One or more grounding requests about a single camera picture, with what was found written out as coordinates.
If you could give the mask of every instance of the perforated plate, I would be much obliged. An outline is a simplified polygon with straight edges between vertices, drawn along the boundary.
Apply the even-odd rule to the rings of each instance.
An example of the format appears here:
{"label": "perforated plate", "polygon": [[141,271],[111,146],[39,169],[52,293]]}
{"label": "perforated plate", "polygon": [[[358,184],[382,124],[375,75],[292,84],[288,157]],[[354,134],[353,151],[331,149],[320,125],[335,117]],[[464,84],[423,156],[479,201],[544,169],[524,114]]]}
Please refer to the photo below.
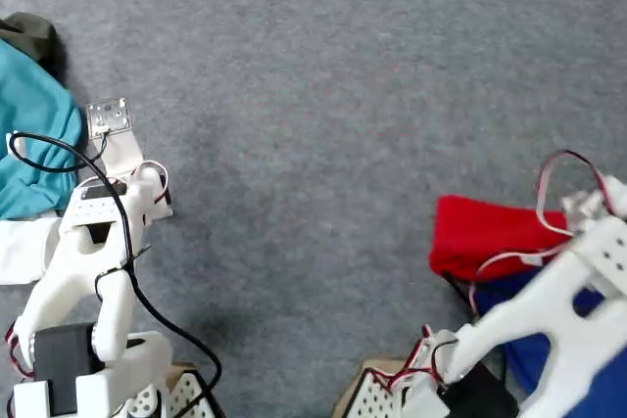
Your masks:
{"label": "perforated plate", "polygon": [[627,296],[627,225],[617,217],[602,219],[571,248],[618,291]]}
{"label": "perforated plate", "polygon": [[128,416],[132,418],[149,418],[157,410],[159,400],[155,386],[150,385],[140,392],[128,407]]}
{"label": "perforated plate", "polygon": [[[169,396],[169,413],[175,415],[201,393],[200,384],[193,374],[183,374]],[[185,414],[184,418],[215,418],[206,398]]]}
{"label": "perforated plate", "polygon": [[370,372],[364,372],[344,418],[399,418],[400,401],[374,381]]}
{"label": "perforated plate", "polygon": [[110,133],[130,130],[130,115],[125,98],[87,105],[89,137],[94,139],[105,131]]}

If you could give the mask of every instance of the white wire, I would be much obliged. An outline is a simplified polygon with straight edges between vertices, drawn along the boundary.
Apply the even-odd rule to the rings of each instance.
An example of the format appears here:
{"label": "white wire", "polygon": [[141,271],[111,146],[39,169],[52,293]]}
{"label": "white wire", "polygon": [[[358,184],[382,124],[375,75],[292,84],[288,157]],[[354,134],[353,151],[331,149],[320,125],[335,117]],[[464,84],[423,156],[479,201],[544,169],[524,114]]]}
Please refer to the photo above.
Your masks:
{"label": "white wire", "polygon": [[[559,245],[553,247],[552,249],[548,249],[548,250],[545,250],[543,252],[536,252],[534,254],[524,254],[522,252],[507,252],[505,254],[494,255],[491,258],[489,258],[487,261],[484,261],[484,263],[481,266],[479,266],[479,268],[477,269],[477,271],[475,272],[475,275],[474,275],[475,280],[489,266],[493,265],[497,261],[501,261],[502,259],[511,258],[513,256],[516,256],[516,257],[519,257],[519,258],[523,258],[523,257],[526,257],[526,256],[544,257],[544,256],[556,255],[556,254],[559,254],[560,252],[562,252],[563,249],[569,243],[570,243],[570,241],[565,242],[563,244],[559,244]],[[477,308],[477,303],[476,303],[476,300],[475,300],[476,292],[477,292],[476,281],[473,281],[470,284],[470,288],[468,290],[468,298],[470,300],[470,307],[472,307],[472,313],[474,313],[475,315],[478,315],[479,314],[479,309]]]}
{"label": "white wire", "polygon": [[536,216],[538,217],[540,223],[552,232],[572,237],[574,234],[571,231],[567,229],[562,229],[560,227],[555,227],[554,225],[550,225],[545,219],[545,203],[547,201],[547,192],[549,190],[551,174],[553,173],[555,164],[559,160],[559,157],[563,155],[564,154],[555,154],[545,163],[540,172],[540,182],[538,183],[538,196],[536,199]]}
{"label": "white wire", "polygon": [[[541,170],[540,170],[540,179],[538,182],[538,193],[537,193],[537,198],[536,198],[536,216],[538,217],[538,221],[547,229],[551,230],[552,232],[555,232],[557,234],[561,234],[561,235],[566,235],[568,237],[573,237],[574,233],[566,230],[566,229],[562,229],[561,227],[555,227],[553,225],[550,225],[547,220],[545,219],[545,203],[547,201],[547,192],[549,190],[549,182],[551,181],[551,175],[553,173],[553,170],[555,168],[555,164],[559,161],[560,158],[562,157],[573,157],[583,163],[585,163],[590,170],[595,174],[595,176],[597,177],[598,181],[599,181],[599,185],[600,185],[600,190],[603,193],[603,197],[607,203],[607,206],[610,210],[611,213],[615,213],[615,210],[613,208],[613,203],[612,201],[609,199],[608,197],[608,192],[607,192],[607,188],[606,188],[606,183],[603,177],[603,174],[590,162],[588,161],[586,158],[580,156],[579,154],[569,151],[569,150],[563,150],[563,151],[558,151],[556,153],[554,153],[552,156],[550,156],[547,161],[544,163],[544,165],[542,166]],[[519,253],[519,252],[509,252],[509,253],[505,253],[505,254],[499,254],[499,255],[495,255],[492,256],[490,259],[488,259],[487,261],[485,261],[481,266],[479,266],[479,268],[477,269],[477,271],[475,272],[474,275],[474,281],[470,284],[470,288],[468,290],[468,298],[470,300],[470,306],[472,308],[472,312],[475,315],[479,314],[479,310],[477,308],[477,303],[475,300],[475,295],[476,295],[476,291],[477,291],[477,285],[476,285],[476,279],[477,277],[481,274],[482,271],[484,271],[487,267],[489,267],[490,265],[494,264],[497,261],[500,261],[502,259],[505,258],[510,258],[513,256],[517,256],[517,257],[525,257],[525,256],[550,256],[550,255],[556,255],[558,253],[560,253],[564,247],[566,245],[568,245],[570,243],[570,241],[564,242],[563,244],[560,244],[556,247],[553,247],[552,249],[546,250],[544,252],[539,252],[539,253],[534,253],[534,254],[523,254],[523,253]]]}

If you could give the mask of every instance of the gray carpet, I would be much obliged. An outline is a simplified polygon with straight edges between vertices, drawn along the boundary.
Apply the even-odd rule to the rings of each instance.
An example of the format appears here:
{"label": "gray carpet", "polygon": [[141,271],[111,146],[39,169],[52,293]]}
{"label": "gray carpet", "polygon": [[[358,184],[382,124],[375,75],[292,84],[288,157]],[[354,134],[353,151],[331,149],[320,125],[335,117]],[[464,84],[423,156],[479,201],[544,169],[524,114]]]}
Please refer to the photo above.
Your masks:
{"label": "gray carpet", "polygon": [[[439,195],[531,206],[564,146],[627,176],[627,0],[0,1],[17,10],[58,26],[79,102],[129,97],[170,169],[139,276],[222,357],[229,416],[327,417],[365,357],[460,325],[427,265]],[[588,184],[566,174],[558,193]],[[6,324],[28,289],[0,293]]]}

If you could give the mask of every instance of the black cable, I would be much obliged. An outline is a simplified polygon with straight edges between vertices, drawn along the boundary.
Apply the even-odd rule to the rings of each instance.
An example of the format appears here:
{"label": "black cable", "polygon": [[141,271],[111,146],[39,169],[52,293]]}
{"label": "black cable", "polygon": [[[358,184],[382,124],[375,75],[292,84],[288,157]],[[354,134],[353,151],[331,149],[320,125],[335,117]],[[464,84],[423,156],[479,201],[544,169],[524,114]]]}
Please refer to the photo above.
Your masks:
{"label": "black cable", "polygon": [[9,139],[9,149],[11,149],[11,152],[16,157],[16,159],[38,170],[47,171],[51,173],[66,173],[70,171],[68,168],[52,168],[52,167],[40,165],[38,163],[31,161],[30,159],[27,159],[21,156],[18,153],[18,150],[16,149],[16,144],[15,144],[16,139],[19,139],[19,138],[33,139],[35,141],[45,142],[47,144],[60,147],[64,151],[67,151],[70,154],[72,154],[75,158],[79,159],[82,163],[84,163],[85,167],[89,167],[91,171],[93,171],[96,174],[96,176],[100,179],[100,181],[102,181],[102,184],[107,189],[107,192],[114,199],[114,203],[116,204],[116,207],[118,208],[118,211],[120,212],[121,228],[122,228],[124,241],[125,241],[125,247],[126,247],[126,262],[131,262],[133,260],[133,247],[132,247],[132,241],[130,239],[130,227],[128,225],[128,215],[126,214],[126,210],[124,209],[124,205],[121,202],[120,196],[118,196],[118,192],[116,192],[116,189],[109,181],[109,178],[107,178],[107,175],[105,175],[105,173],[98,167],[98,165],[96,165],[94,161],[92,161],[90,158],[84,155],[76,147],[60,139],[56,139],[50,136],[44,136],[43,134],[36,134],[34,132],[20,132],[20,131],[14,132],[11,135],[11,138]]}
{"label": "black cable", "polygon": [[[24,134],[30,134],[30,133],[18,132],[16,134],[21,134],[22,137],[24,137]],[[74,171],[82,170],[83,168],[88,168],[89,165],[86,162],[91,162],[91,163],[95,164],[95,162],[102,157],[102,155],[105,153],[105,150],[107,149],[107,136],[108,135],[109,135],[108,132],[105,132],[102,135],[102,145],[100,146],[100,152],[98,152],[98,154],[96,154],[94,157],[88,158],[86,155],[81,153],[82,156],[86,158],[86,160],[83,163],[79,163],[79,164],[72,165],[72,166],[66,166],[64,168],[57,168],[57,167],[54,167],[54,166],[41,165],[41,164],[39,164],[37,162],[33,162],[31,159],[28,159],[28,158],[26,158],[24,156],[21,156],[18,153],[18,151],[16,150],[15,139],[17,139],[17,137],[16,138],[12,137],[11,139],[9,139],[9,149],[11,149],[11,152],[13,152],[13,155],[16,157],[16,159],[26,163],[29,166],[32,166],[36,170],[45,171],[47,173],[72,173]]]}
{"label": "black cable", "polygon": [[[207,386],[205,384],[205,380],[198,373],[198,371],[190,369],[190,370],[183,371],[183,374],[193,374],[196,377],[196,380],[198,381],[198,384],[200,384],[201,389],[203,387]],[[192,408],[197,406],[198,403],[200,403],[200,401],[203,398],[205,398],[205,397],[202,394],[199,394],[199,395],[195,396],[190,402],[188,402],[184,407],[182,407],[180,409],[180,411],[178,413],[176,413],[172,418],[183,418],[187,413],[189,413],[191,411]],[[214,413],[216,418],[225,418],[224,412],[222,411],[222,409],[217,404],[216,399],[214,398],[213,395],[207,396],[207,401],[209,402],[209,405],[210,405],[210,407],[212,409],[212,412]]]}
{"label": "black cable", "polygon": [[[135,258],[134,258],[134,254],[133,254],[132,240],[130,238],[130,228],[129,228],[129,224],[128,224],[128,214],[126,214],[126,210],[124,209],[124,205],[121,202],[120,196],[116,192],[116,189],[114,188],[114,186],[109,181],[109,178],[107,178],[107,175],[105,175],[105,173],[95,164],[95,162],[93,160],[88,158],[81,151],[79,151],[74,146],[68,144],[67,142],[61,141],[59,139],[55,139],[54,137],[49,137],[49,136],[45,136],[45,135],[42,135],[42,134],[35,134],[35,133],[31,133],[31,132],[16,132],[16,133],[14,133],[11,136],[11,138],[9,139],[9,149],[11,149],[11,152],[13,152],[13,154],[16,156],[16,158],[18,158],[22,162],[27,163],[27,164],[35,167],[35,168],[41,167],[40,169],[42,169],[42,171],[49,171],[49,167],[45,167],[43,165],[39,165],[39,164],[34,163],[34,162],[30,161],[29,159],[23,158],[22,156],[19,155],[19,153],[17,152],[17,150],[15,148],[15,140],[19,139],[19,138],[34,139],[36,141],[45,142],[45,143],[57,146],[57,147],[65,150],[65,151],[70,152],[77,159],[79,159],[82,163],[84,163],[84,165],[86,167],[89,167],[96,174],[96,176],[100,179],[100,181],[102,182],[104,187],[107,189],[107,192],[109,193],[109,195],[113,198],[114,203],[116,204],[116,207],[118,208],[118,211],[120,213],[121,226],[122,226],[122,232],[123,232],[123,237],[124,237],[124,244],[125,244],[125,248],[126,248],[126,250],[125,250],[126,251],[126,264],[125,264],[124,268],[125,268],[126,272],[128,273],[129,278],[130,278],[130,282],[131,282],[131,285],[133,287],[133,291],[135,293],[135,296],[139,299],[139,301],[146,308],[146,310],[148,310],[148,312],[153,317],[155,317],[156,320],[158,320],[160,323],[162,323],[166,328],[168,328],[169,330],[174,332],[176,335],[180,336],[181,338],[187,340],[189,343],[194,345],[196,348],[198,348],[200,351],[202,351],[206,356],[208,356],[209,359],[214,363],[214,365],[216,367],[216,372],[214,374],[214,377],[212,378],[212,380],[209,382],[209,384],[206,387],[203,387],[203,391],[195,398],[195,400],[197,399],[198,402],[200,402],[200,400],[202,400],[204,397],[209,397],[210,393],[211,393],[211,390],[216,386],[216,384],[219,381],[219,379],[221,377],[221,374],[222,374],[222,365],[221,365],[221,363],[219,361],[219,358],[217,357],[217,354],[215,354],[203,342],[201,342],[196,337],[194,337],[192,334],[190,334],[189,332],[183,330],[182,328],[180,328],[179,326],[177,326],[176,324],[172,323],[167,318],[165,318],[150,303],[150,301],[148,301],[148,298],[146,298],[146,296],[142,292],[141,288],[139,287],[139,282],[137,281],[137,277],[135,276],[135,265],[134,265]],[[112,272],[115,272],[115,271],[117,271],[119,269],[120,268],[114,268],[113,270],[109,270],[108,272],[102,273],[96,279],[100,280],[103,277],[105,277],[107,274],[111,274]],[[98,293],[97,282],[96,282],[95,288],[96,288],[96,293]]]}
{"label": "black cable", "polygon": [[507,386],[507,354],[506,347],[501,346],[501,384]]}
{"label": "black cable", "polygon": [[433,352],[431,353],[431,370],[433,371],[433,374],[435,375],[435,380],[440,382],[445,387],[447,386],[447,384],[445,384],[444,377],[442,377],[442,375],[438,371],[438,364],[437,364],[437,359],[435,357],[435,354],[436,352],[438,352],[438,349],[440,349],[441,347],[445,347],[447,345],[454,345],[456,343],[459,343],[459,340],[455,339],[455,340],[449,340],[447,342],[442,342],[441,344],[436,346],[433,349]]}

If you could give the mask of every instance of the dark cloth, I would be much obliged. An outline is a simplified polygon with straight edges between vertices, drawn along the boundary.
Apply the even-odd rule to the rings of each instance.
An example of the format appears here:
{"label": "dark cloth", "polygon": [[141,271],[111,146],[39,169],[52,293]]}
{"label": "dark cloth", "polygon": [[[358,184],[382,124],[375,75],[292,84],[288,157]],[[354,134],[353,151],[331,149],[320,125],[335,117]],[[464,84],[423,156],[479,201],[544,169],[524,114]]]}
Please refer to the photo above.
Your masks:
{"label": "dark cloth", "polygon": [[35,60],[50,71],[57,56],[55,27],[37,15],[17,12],[0,20],[0,39]]}

